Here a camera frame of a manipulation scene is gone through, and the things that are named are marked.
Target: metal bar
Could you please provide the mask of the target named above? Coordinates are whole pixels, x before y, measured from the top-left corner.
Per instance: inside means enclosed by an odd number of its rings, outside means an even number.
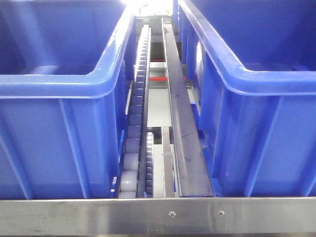
[[[0,235],[316,232],[316,198],[0,201]]]
[[[151,52],[151,28],[149,27],[148,34],[148,51],[147,51],[147,66],[146,66],[146,85],[143,111],[143,125],[142,125],[142,139],[139,160],[138,172],[138,186],[137,197],[143,198],[145,193],[146,182],[146,160],[147,160],[147,119],[148,119],[148,92],[149,92],[149,66],[150,66],[150,52]]]
[[[170,133],[169,127],[161,127],[162,136],[162,156],[163,156],[163,184],[164,184],[164,197],[174,197],[173,186],[173,162],[170,147]]]
[[[179,194],[182,197],[212,197],[213,190],[201,151],[170,19],[162,19],[162,30]]]

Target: white roller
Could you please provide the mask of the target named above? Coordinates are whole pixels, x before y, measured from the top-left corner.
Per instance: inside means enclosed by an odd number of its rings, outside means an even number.
[[[124,155],[124,170],[138,170],[138,153]]]
[[[120,190],[126,191],[137,191],[137,171],[123,171],[120,179]]]
[[[119,198],[136,198],[136,192],[121,192],[118,194]]]

